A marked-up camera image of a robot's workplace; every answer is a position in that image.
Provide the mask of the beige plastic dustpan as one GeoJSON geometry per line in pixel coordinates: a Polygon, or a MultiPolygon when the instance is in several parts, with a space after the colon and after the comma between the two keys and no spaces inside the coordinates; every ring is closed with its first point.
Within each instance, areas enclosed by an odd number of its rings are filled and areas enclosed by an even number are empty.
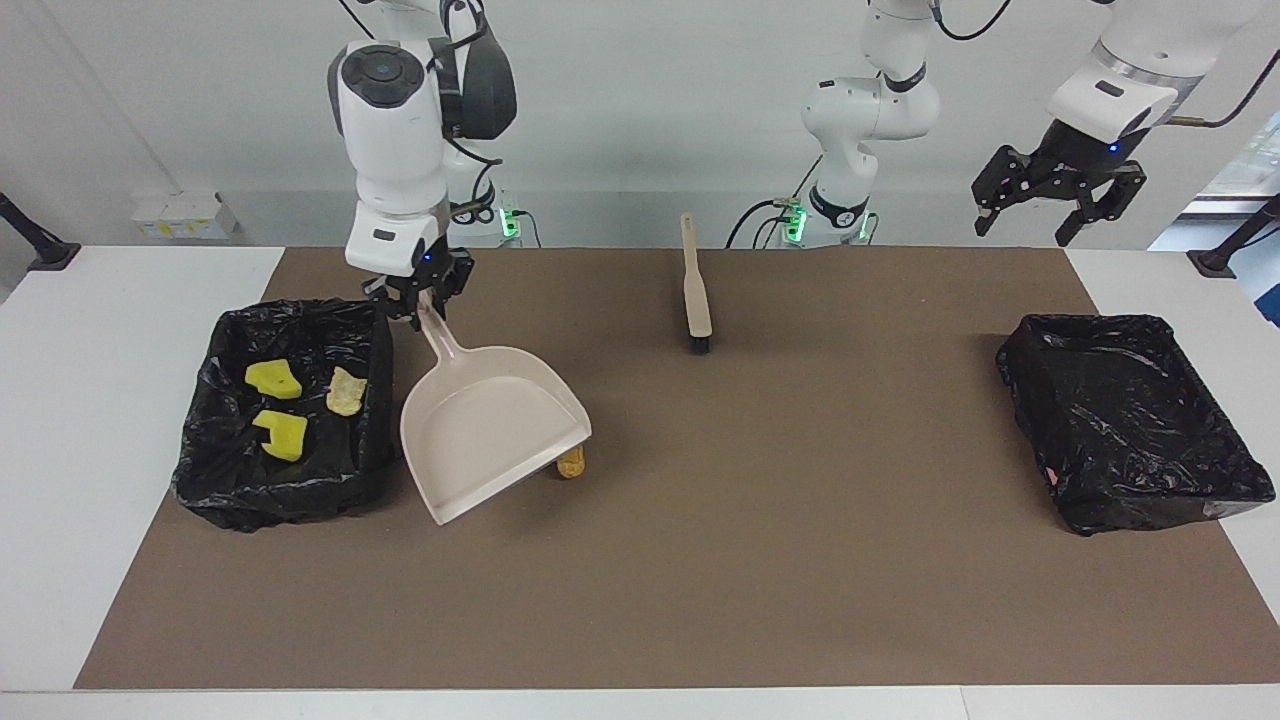
{"type": "Polygon", "coordinates": [[[591,437],[582,402],[540,357],[500,345],[465,347],[429,301],[419,306],[419,323],[436,361],[404,398],[399,439],[436,525],[591,437]]]}

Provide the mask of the black-bagged bin with pink spot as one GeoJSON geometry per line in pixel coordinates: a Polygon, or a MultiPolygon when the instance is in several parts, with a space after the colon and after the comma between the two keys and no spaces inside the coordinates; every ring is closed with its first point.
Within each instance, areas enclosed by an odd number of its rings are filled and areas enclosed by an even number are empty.
{"type": "Polygon", "coordinates": [[[995,365],[1075,534],[1216,521],[1277,497],[1161,316],[1029,314],[995,365]]]}

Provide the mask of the brown table mat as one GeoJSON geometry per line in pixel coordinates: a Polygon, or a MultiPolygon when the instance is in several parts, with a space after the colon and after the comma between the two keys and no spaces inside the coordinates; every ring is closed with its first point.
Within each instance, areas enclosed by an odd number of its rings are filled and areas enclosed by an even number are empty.
{"type": "Polygon", "coordinates": [[[1068,530],[995,366],[1092,313],[1065,252],[476,252],[458,340],[543,357],[586,471],[439,527],[403,466],[361,514],[241,534],[166,498],[79,689],[1280,682],[1224,529],[1068,530]]]}

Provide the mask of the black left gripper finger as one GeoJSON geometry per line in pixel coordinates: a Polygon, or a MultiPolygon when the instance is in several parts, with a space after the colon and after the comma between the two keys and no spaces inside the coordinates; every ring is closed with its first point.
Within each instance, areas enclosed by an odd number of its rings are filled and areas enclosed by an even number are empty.
{"type": "Polygon", "coordinates": [[[1019,152],[1010,145],[1000,146],[972,182],[972,196],[978,208],[974,231],[986,237],[1005,209],[1036,197],[1034,154],[1019,152]]]}
{"type": "Polygon", "coordinates": [[[1065,249],[1082,229],[1096,222],[1119,219],[1147,182],[1139,163],[1123,163],[1112,170],[1069,173],[1076,208],[1057,229],[1057,246],[1065,249]]]}

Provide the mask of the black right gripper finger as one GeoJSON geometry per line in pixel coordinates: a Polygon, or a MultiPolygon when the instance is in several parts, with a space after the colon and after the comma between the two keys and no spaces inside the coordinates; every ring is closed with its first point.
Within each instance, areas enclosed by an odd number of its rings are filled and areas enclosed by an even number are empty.
{"type": "Polygon", "coordinates": [[[465,291],[474,266],[475,260],[471,255],[449,255],[445,266],[436,275],[435,313],[442,320],[447,320],[447,304],[465,291]]]}
{"type": "Polygon", "coordinates": [[[371,278],[362,283],[365,299],[389,322],[407,320],[412,331],[421,331],[419,293],[415,278],[371,278]]]}

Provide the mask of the beige brush with black bristles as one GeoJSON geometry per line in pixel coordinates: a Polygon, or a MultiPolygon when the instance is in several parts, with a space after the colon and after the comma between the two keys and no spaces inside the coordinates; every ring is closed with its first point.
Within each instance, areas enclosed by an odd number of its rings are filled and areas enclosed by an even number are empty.
{"type": "Polygon", "coordinates": [[[698,237],[691,213],[681,215],[680,229],[684,255],[684,306],[690,346],[695,355],[707,355],[710,352],[713,327],[707,287],[699,266],[698,237]]]}

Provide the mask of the notched yellow sponge chunk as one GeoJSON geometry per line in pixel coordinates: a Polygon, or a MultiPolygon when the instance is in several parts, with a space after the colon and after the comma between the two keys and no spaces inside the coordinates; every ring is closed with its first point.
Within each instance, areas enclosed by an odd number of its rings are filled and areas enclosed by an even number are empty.
{"type": "Polygon", "coordinates": [[[253,418],[252,425],[266,432],[266,439],[259,443],[265,454],[283,462],[301,460],[308,429],[307,418],[262,410],[253,418]]]}

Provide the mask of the white wall socket box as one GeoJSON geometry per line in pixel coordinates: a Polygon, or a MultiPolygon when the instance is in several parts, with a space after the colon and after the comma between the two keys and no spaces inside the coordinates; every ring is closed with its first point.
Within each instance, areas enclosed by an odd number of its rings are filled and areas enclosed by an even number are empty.
{"type": "Polygon", "coordinates": [[[150,240],[230,240],[241,228],[238,219],[218,192],[182,192],[141,199],[131,217],[137,231],[150,240]]]}

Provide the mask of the striped toy croissant piece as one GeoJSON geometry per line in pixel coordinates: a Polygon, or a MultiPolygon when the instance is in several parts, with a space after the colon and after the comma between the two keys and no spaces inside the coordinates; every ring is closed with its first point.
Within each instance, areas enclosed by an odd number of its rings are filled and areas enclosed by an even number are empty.
{"type": "Polygon", "coordinates": [[[335,366],[325,395],[326,409],[337,416],[351,418],[361,413],[369,380],[335,366]]]}

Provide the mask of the black stand foot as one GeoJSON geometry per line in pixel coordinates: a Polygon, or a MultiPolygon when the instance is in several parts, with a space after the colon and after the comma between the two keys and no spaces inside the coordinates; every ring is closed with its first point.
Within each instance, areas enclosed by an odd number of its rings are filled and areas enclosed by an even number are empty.
{"type": "Polygon", "coordinates": [[[32,220],[4,192],[0,192],[0,219],[35,250],[36,259],[28,265],[29,272],[64,270],[82,250],[81,243],[65,242],[32,220]]]}
{"type": "Polygon", "coordinates": [[[1231,259],[1280,232],[1280,192],[1267,199],[1251,217],[1212,249],[1187,250],[1185,255],[1202,277],[1235,279],[1231,259]]]}

